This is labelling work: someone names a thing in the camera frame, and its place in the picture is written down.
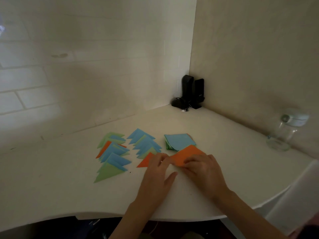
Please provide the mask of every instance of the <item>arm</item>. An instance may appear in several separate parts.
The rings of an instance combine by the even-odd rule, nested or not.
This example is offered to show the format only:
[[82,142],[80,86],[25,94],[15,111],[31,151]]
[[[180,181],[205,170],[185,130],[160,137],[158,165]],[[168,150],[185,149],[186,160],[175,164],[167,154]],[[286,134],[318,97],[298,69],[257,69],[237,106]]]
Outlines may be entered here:
[[165,179],[165,172],[170,164],[173,161],[167,154],[157,153],[150,159],[135,201],[130,204],[109,239],[138,238],[177,176],[177,172],[173,172]]
[[193,155],[185,161],[184,173],[237,226],[247,239],[287,239],[228,189],[213,155]]

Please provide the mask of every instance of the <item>tabletop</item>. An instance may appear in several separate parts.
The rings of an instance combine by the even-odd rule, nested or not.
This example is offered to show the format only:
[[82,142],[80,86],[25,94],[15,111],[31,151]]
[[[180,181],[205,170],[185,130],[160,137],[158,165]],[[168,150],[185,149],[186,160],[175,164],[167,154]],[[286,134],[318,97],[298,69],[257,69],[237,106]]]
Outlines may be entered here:
[[[122,216],[134,200],[146,168],[128,145],[128,171],[93,183],[100,162],[99,141],[107,132],[129,136],[136,128],[165,149],[164,134],[188,133],[197,147],[213,154],[227,185],[252,208],[284,191],[312,159],[296,150],[278,152],[264,135],[205,108],[181,112],[163,106],[0,156],[0,231],[37,221],[75,215],[79,219]],[[204,221],[224,215],[179,170],[158,221]]]

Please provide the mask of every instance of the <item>clear glass bottle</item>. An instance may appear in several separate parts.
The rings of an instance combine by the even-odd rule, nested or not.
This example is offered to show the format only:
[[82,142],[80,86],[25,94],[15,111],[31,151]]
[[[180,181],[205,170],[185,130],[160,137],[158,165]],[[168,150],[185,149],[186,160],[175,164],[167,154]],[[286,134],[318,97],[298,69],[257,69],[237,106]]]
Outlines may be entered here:
[[297,130],[305,125],[309,115],[300,109],[288,108],[280,118],[279,127],[267,136],[267,144],[278,151],[287,151],[291,147],[291,139]]

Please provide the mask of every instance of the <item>person's right hand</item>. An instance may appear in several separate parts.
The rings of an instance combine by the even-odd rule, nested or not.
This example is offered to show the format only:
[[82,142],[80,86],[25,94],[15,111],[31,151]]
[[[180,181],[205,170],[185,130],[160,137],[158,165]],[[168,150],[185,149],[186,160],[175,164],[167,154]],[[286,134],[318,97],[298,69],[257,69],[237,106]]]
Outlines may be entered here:
[[213,155],[192,155],[184,163],[183,172],[209,199],[220,199],[230,191]]

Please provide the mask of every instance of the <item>orange folded paper triangle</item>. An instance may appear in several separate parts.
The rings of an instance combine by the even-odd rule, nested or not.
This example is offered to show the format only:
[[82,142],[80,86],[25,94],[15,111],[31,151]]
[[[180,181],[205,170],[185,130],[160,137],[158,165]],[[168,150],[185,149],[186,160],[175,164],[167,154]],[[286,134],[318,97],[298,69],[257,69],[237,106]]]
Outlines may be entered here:
[[184,160],[192,155],[205,154],[203,151],[196,148],[194,145],[189,145],[188,147],[178,151],[171,158],[174,160],[175,165],[178,167],[184,166]]
[[101,151],[99,152],[99,154],[96,156],[96,158],[101,157],[101,155],[105,152],[105,150],[110,146],[111,141],[107,141],[105,143],[105,145],[102,147]]
[[137,166],[137,168],[143,168],[143,167],[148,167],[148,163],[150,162],[150,158],[153,157],[154,154],[149,153],[142,161],[141,163]]

